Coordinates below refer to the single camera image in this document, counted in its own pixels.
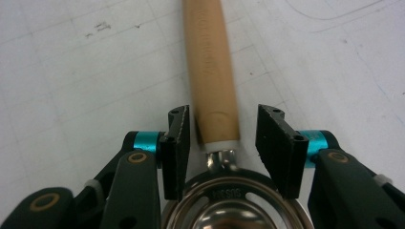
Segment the brass screw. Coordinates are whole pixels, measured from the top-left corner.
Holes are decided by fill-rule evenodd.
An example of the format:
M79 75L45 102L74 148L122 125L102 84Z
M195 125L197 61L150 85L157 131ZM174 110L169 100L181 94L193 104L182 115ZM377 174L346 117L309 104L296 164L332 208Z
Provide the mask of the brass screw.
M53 207L60 199L60 195L57 193L44 194L39 198L36 198L30 204L30 210L33 212L42 212Z
M331 152L328 153L328 157L334 161L340 162L340 163L348 163L349 162L349 158L347 156L344 156L340 153L336 153L336 152Z
M147 158L147 155L144 153L134 153L128 156L128 161L136 164L136 163L141 163Z

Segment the brown wooden handle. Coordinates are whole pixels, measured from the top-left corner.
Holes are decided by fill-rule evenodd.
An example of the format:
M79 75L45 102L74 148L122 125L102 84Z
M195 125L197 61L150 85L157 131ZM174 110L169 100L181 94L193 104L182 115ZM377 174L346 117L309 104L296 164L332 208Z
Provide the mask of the brown wooden handle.
M182 2L188 72L200 140L238 140L238 109L221 1Z

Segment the white surface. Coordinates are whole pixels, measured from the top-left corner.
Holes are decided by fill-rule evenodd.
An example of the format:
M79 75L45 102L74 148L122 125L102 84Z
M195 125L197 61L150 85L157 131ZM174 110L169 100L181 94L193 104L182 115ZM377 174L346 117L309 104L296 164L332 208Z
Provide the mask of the white surface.
M405 191L404 2L223 4L239 165L266 174L254 147L263 103L296 130L332 131ZM1 220L40 188L77 194L127 132L166 131L167 112L190 102L180 0L0 0L0 31ZM188 177L204 171L197 150Z

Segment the teal band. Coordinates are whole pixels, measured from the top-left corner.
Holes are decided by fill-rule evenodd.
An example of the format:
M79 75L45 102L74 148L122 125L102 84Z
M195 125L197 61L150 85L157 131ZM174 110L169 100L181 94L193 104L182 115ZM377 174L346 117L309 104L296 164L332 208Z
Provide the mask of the teal band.
M311 159L317 155L320 150L328 149L328 142L320 131L299 131L299 133L309 139L307 161L305 165L307 168L314 168L315 164L311 161Z
M159 132L138 132L135 136L134 149L156 153Z

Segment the wooden handle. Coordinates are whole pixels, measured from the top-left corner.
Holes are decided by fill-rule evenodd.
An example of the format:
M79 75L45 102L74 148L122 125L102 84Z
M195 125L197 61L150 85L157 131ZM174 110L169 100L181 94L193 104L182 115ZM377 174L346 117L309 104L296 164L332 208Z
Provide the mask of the wooden handle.
M183 0L187 64L202 143L239 140L238 109L220 0Z

